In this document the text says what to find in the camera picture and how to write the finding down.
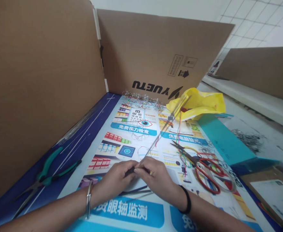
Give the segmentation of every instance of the cardboard wall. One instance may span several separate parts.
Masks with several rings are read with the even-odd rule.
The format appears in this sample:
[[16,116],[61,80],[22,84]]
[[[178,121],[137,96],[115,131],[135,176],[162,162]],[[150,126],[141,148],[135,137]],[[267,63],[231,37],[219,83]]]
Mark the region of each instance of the cardboard wall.
[[231,49],[216,75],[283,99],[283,47]]
[[97,10],[109,91],[163,103],[197,87],[234,25]]
[[0,197],[105,93],[89,0],[0,0]]

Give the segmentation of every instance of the tiled wall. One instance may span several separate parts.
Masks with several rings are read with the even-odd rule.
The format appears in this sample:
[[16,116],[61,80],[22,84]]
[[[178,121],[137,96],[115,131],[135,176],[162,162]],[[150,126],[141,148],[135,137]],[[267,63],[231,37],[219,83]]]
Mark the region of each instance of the tiled wall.
[[235,28],[214,64],[231,48],[283,46],[283,0],[227,0],[217,22]]

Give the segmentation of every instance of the green-handled pliers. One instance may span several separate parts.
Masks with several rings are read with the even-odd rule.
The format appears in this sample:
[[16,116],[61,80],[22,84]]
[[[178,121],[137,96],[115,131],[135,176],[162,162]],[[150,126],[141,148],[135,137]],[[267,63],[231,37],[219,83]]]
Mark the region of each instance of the green-handled pliers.
[[38,191],[38,189],[41,186],[48,186],[50,185],[52,182],[57,181],[60,177],[64,176],[65,174],[71,173],[73,171],[75,171],[75,169],[77,168],[77,166],[81,163],[81,160],[77,161],[76,163],[74,163],[72,166],[70,166],[68,169],[66,169],[65,171],[54,175],[54,176],[50,176],[50,177],[46,177],[48,174],[48,170],[49,167],[51,165],[51,163],[53,162],[53,160],[55,159],[55,157],[63,150],[63,147],[59,147],[57,150],[55,150],[45,161],[44,163],[44,167],[43,170],[37,174],[36,176],[36,182],[34,184],[32,184],[29,188],[27,188],[25,191],[23,191],[19,196],[16,197],[19,198],[21,195],[23,195],[24,193],[31,191],[30,195],[27,197],[27,199],[25,199],[25,201],[22,203],[22,205],[20,206],[20,208],[17,210],[17,212],[15,213],[13,219],[15,219],[16,217],[19,216],[19,214],[24,210],[24,208],[26,207],[26,205],[28,204],[28,202],[30,201],[30,199],[35,195],[35,193]]

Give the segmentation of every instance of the silver bangle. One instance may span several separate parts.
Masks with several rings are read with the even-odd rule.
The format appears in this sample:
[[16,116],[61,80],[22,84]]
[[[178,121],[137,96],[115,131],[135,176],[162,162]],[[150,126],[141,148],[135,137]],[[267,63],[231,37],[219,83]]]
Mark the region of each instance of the silver bangle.
[[90,199],[91,199],[90,189],[91,189],[91,185],[92,185],[92,180],[90,181],[89,188],[88,188],[88,194],[87,194],[86,219],[89,219],[89,217],[90,217]]

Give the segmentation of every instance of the eye icon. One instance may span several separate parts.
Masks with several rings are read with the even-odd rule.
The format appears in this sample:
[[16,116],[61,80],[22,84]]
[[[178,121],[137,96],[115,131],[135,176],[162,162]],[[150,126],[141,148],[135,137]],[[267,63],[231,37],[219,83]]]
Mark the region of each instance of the eye icon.
[[142,126],[152,126],[152,123],[147,120],[142,120],[138,122]]

